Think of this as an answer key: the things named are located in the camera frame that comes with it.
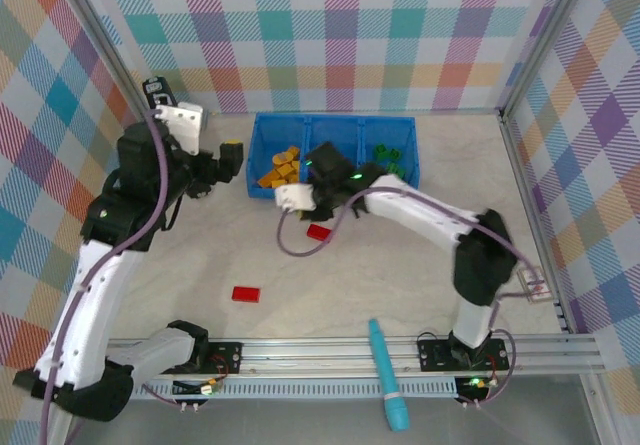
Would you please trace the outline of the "blue three-compartment bin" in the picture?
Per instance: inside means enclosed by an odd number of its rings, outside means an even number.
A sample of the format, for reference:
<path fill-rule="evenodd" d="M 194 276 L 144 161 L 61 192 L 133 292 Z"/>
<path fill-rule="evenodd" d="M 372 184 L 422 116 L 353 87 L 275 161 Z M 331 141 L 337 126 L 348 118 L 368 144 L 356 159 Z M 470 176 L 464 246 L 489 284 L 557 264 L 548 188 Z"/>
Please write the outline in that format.
<path fill-rule="evenodd" d="M 274 197 L 273 189 L 261 188 L 257 181 L 274 169 L 275 154 L 295 146 L 306 155 L 325 142 L 331 142 L 356 166 L 369 161 L 384 167 L 397 163 L 405 169 L 405 182 L 413 187 L 420 184 L 417 131 L 412 117 L 259 113 L 254 120 L 247 157 L 248 196 Z M 375 160 L 374 149 L 378 144 L 389 150 L 387 160 Z M 401 151 L 398 161 L 390 158 L 392 149 Z"/>

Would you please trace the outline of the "teal pen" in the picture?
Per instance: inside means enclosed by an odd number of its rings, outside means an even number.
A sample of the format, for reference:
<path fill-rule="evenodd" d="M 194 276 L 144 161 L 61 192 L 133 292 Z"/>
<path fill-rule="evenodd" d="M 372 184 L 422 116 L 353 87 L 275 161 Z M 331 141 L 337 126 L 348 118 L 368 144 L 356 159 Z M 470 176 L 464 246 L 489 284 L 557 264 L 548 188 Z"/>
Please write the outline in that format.
<path fill-rule="evenodd" d="M 396 380 L 384 333 L 377 319 L 369 320 L 368 329 L 388 425 L 393 432 L 407 431 L 410 427 L 409 413 Z"/>

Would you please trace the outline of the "small white printed card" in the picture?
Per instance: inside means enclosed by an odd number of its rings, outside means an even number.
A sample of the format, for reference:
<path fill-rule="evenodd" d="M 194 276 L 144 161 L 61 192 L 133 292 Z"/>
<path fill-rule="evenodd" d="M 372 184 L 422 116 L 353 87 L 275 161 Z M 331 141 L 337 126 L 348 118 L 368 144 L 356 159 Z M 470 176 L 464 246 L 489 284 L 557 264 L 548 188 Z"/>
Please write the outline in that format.
<path fill-rule="evenodd" d="M 553 292 L 540 266 L 534 266 L 532 269 L 523 266 L 518 269 L 517 276 L 529 303 L 538 304 L 554 299 Z"/>

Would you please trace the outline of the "grey metal shelf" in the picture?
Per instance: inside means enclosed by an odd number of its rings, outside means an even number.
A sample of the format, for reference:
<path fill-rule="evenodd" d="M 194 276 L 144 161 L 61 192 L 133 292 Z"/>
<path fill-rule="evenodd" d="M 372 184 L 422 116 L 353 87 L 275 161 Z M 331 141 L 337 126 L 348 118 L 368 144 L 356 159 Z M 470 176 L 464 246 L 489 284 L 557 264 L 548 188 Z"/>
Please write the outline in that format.
<path fill-rule="evenodd" d="M 393 432 L 375 400 L 223 401 L 184 413 L 140 401 L 110 423 L 84 425 L 73 445 L 601 445 L 579 408 L 496 403 L 492 417 L 453 400 L 412 399 L 408 408 L 409 429 Z"/>

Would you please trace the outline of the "small black connector board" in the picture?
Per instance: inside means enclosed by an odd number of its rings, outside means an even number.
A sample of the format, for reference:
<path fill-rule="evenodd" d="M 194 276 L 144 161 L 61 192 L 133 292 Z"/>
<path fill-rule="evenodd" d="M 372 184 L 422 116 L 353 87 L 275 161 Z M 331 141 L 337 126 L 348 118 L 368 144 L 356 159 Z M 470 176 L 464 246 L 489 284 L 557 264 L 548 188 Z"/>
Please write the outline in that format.
<path fill-rule="evenodd" d="M 496 378 L 489 377 L 456 377 L 456 402 L 463 407 L 480 407 L 480 404 L 491 398 L 499 390 Z"/>
<path fill-rule="evenodd" d="M 170 399 L 184 412 L 192 409 L 197 413 L 224 385 L 224 378 L 210 378 L 204 382 L 188 383 L 173 381 Z"/>

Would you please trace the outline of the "aluminium frame post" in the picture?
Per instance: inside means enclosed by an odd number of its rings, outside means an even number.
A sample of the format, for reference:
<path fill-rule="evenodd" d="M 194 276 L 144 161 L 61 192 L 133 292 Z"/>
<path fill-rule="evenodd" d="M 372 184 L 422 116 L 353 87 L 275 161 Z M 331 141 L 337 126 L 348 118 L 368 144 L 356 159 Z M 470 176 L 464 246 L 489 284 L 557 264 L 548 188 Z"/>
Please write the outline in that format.
<path fill-rule="evenodd" d="M 141 96 L 138 85 L 127 70 L 98 13 L 90 0 L 68 1 L 97 53 L 106 62 L 106 67 L 111 72 L 114 82 L 119 86 L 132 113 L 138 121 L 141 121 L 148 110 L 147 102 Z"/>
<path fill-rule="evenodd" d="M 555 45 L 578 0 L 556 0 L 540 27 L 540 34 L 533 43 L 531 52 L 524 61 L 513 85 L 509 88 L 503 103 L 498 108 L 499 116 L 507 119 L 524 99 L 535 75 L 547 54 Z"/>

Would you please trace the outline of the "aluminium mounting rail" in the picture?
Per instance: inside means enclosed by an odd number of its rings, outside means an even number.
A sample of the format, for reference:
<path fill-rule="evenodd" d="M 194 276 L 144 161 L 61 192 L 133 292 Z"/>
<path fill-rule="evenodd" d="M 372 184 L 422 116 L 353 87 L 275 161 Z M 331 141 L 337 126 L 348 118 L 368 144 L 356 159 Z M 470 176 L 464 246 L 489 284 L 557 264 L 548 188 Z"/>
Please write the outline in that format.
<path fill-rule="evenodd" d="M 376 365 L 366 337 L 241 338 L 237 378 L 372 378 Z M 605 371 L 591 335 L 517 335 L 505 343 L 516 375 L 580 375 Z"/>

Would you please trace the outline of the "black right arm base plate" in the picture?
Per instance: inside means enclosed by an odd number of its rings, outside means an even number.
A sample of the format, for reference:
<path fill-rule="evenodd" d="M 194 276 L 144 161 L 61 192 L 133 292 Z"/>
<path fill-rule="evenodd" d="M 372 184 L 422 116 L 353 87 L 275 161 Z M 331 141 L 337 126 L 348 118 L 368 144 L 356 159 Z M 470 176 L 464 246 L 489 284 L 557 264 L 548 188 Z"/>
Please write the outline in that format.
<path fill-rule="evenodd" d="M 505 342 L 489 338 L 479 352 L 465 354 L 452 347 L 448 338 L 421 338 L 417 351 L 422 372 L 507 371 L 510 367 Z"/>

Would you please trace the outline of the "aluminium side rail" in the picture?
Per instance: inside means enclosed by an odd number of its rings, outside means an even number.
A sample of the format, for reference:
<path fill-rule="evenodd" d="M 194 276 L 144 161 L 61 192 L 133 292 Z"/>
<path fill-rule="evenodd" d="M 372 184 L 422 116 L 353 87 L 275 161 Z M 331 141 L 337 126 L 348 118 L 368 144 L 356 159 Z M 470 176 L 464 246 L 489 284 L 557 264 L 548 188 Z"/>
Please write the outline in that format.
<path fill-rule="evenodd" d="M 517 141 L 510 128 L 509 117 L 503 112 L 500 112 L 498 114 L 498 118 L 500 132 L 513 169 L 521 200 L 523 202 L 529 227 L 539 256 L 540 265 L 545 273 L 547 283 L 554 294 L 554 303 L 557 305 L 556 309 L 558 319 L 563 319 L 565 323 L 561 330 L 564 333 L 573 334 L 576 332 L 575 321 L 571 315 L 571 310 L 567 307 L 563 290 L 559 286 L 558 270 L 552 249 L 544 233 L 544 227 L 539 217 L 537 203 L 527 180 L 524 162 L 519 155 Z"/>

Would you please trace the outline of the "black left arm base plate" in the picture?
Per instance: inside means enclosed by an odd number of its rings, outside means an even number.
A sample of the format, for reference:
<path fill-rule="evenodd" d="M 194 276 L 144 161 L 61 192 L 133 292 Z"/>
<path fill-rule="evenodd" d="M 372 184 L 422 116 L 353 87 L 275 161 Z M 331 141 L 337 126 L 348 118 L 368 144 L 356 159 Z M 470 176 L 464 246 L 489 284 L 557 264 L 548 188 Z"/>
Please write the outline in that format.
<path fill-rule="evenodd" d="M 209 375 L 237 375 L 240 373 L 243 343 L 210 341 L 201 372 Z"/>

